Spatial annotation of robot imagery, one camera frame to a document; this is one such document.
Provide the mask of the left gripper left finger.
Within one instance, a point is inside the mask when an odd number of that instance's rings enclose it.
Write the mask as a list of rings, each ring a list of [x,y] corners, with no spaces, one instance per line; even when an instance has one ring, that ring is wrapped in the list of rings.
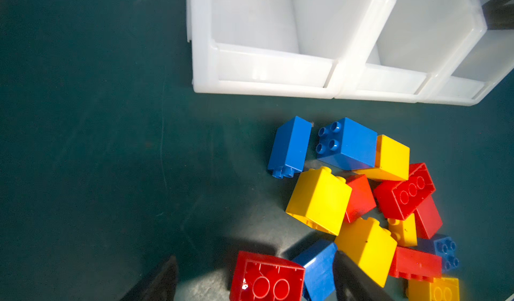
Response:
[[[164,258],[143,279],[132,287],[120,301],[173,301],[179,282],[179,268],[174,255]]]

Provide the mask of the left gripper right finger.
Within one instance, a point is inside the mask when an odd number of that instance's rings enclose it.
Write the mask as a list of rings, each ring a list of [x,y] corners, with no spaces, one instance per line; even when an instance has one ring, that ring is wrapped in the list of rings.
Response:
[[[335,253],[333,278],[338,301],[393,299],[376,284],[350,257],[342,251]]]

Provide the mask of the red lego brick low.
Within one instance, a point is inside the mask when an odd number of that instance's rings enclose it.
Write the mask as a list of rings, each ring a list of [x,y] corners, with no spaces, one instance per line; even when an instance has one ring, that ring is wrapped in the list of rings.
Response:
[[[398,246],[396,248],[389,275],[395,278],[434,282],[442,277],[441,257],[434,254]]]

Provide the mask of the long red lego brick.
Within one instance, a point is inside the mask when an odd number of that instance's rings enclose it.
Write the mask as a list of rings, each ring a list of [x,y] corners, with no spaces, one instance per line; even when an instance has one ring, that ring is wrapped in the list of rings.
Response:
[[[409,173],[407,181],[383,181],[373,190],[385,218],[405,220],[436,191],[425,163],[411,164]]]

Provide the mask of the blue lego brick top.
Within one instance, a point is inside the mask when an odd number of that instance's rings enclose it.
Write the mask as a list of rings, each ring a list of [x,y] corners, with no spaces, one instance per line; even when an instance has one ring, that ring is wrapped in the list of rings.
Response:
[[[344,118],[318,132],[317,159],[344,171],[369,169],[376,163],[378,134]]]

